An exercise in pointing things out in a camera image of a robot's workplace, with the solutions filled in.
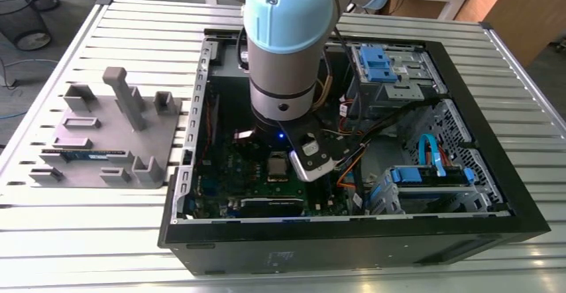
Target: slotted aluminum worktable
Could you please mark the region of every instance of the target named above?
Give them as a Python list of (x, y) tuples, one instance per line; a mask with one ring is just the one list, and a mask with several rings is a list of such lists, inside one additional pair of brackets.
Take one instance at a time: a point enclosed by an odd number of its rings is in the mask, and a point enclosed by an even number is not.
[[(553, 229), (450, 266), (194, 277), (156, 246), (166, 188), (32, 188), (37, 151), (67, 108), (68, 84), (128, 70), (142, 92), (171, 91), (190, 109), (204, 28), (239, 29), (240, 8), (114, 0), (96, 5), (0, 156), (0, 289), (96, 292), (563, 292), (566, 288), (565, 122), (497, 35), (478, 24), (346, 15), (344, 35), (441, 41)], [(175, 142), (183, 140), (187, 116)], [(180, 159), (174, 145), (171, 160)]]

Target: floor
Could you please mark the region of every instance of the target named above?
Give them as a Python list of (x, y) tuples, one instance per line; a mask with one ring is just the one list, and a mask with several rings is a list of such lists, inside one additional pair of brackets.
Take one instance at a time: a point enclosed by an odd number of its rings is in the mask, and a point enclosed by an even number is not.
[[(69, 44), (80, 24), (96, 0), (61, 0), (61, 6), (43, 14), (53, 41), (43, 49), (33, 52), (15, 50), (0, 36), (0, 58), (5, 63), (29, 58), (57, 60)], [(202, 3), (204, 0), (163, 0)], [(222, 4), (236, 5), (235, 0), (219, 0)], [(8, 91), (0, 87), (0, 117), (27, 111), (53, 69), (51, 62), (28, 62), (7, 70), (8, 82), (17, 80), (17, 89)], [(553, 102), (558, 112), (566, 117), (566, 55), (554, 53), (547, 48), (529, 66), (527, 72)], [(23, 117), (0, 119), (0, 145), (7, 144)]]

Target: white label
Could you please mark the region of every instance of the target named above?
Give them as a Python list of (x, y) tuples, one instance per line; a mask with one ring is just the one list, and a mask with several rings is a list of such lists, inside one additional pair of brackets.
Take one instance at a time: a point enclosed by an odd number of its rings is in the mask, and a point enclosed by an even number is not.
[(316, 143), (316, 141), (312, 141), (308, 144), (303, 145), (303, 152), (307, 156), (311, 156), (319, 152), (319, 144)]
[(407, 73), (407, 68), (405, 66), (394, 66), (393, 67), (393, 72), (395, 73)]
[(358, 193), (354, 194), (352, 200), (359, 208), (362, 208), (362, 197), (358, 195)]
[(342, 116), (342, 117), (347, 116), (347, 106), (346, 106), (346, 104), (340, 104), (340, 106), (339, 106), (339, 116)]

